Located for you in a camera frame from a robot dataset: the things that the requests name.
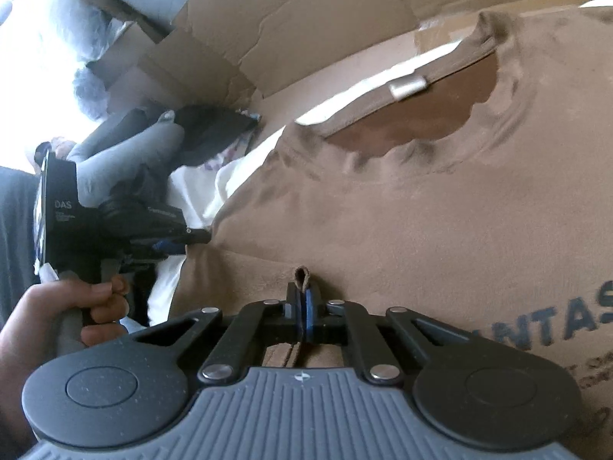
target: brown t-shirt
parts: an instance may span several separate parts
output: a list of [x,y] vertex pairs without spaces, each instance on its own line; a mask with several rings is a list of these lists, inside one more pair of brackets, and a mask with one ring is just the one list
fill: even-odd
[[397,102],[388,84],[321,125],[288,125],[212,242],[188,249],[171,315],[283,299],[305,265],[327,299],[407,306],[568,367],[585,410],[567,444],[609,459],[612,20],[483,13],[416,72],[424,92]]

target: human hand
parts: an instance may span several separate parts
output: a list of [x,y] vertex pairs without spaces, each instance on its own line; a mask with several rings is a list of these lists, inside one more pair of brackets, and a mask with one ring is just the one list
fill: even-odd
[[124,335],[115,323],[128,314],[127,283],[120,276],[90,285],[61,280],[30,287],[0,332],[0,419],[22,446],[32,442],[30,426],[21,409],[21,392],[28,377],[45,362],[54,344],[54,322],[66,310],[90,308],[99,325],[84,327],[81,339],[93,346]]

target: gray ribbed plate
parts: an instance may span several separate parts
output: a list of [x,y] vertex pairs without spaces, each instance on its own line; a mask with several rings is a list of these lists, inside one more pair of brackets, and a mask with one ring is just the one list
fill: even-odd
[[479,452],[458,445],[424,424],[400,390],[370,386],[358,379],[351,368],[252,368],[240,383],[204,390],[176,427],[146,444],[114,452],[80,453],[42,443],[25,458],[576,459],[559,444],[505,454]]

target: neckline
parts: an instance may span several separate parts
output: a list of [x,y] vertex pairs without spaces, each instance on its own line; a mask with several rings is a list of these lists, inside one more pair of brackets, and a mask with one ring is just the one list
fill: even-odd
[[387,83],[365,93],[320,124],[288,124],[277,150],[289,150],[311,170],[325,173],[327,177],[363,182],[385,182],[450,170],[513,130],[529,105],[531,78],[517,35],[520,24],[519,19],[506,14],[483,12],[473,33],[453,52],[410,75],[424,76],[431,84],[491,53],[496,54],[497,82],[491,95],[484,103],[474,104],[467,122],[452,134],[439,140],[411,140],[379,158],[369,158],[326,142],[325,136],[393,103],[395,99]]

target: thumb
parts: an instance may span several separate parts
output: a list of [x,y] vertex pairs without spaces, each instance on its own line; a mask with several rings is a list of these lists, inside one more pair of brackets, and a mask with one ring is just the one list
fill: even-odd
[[93,308],[108,301],[111,283],[90,285],[79,279],[60,280],[30,287],[28,294],[47,316],[57,316],[71,308]]

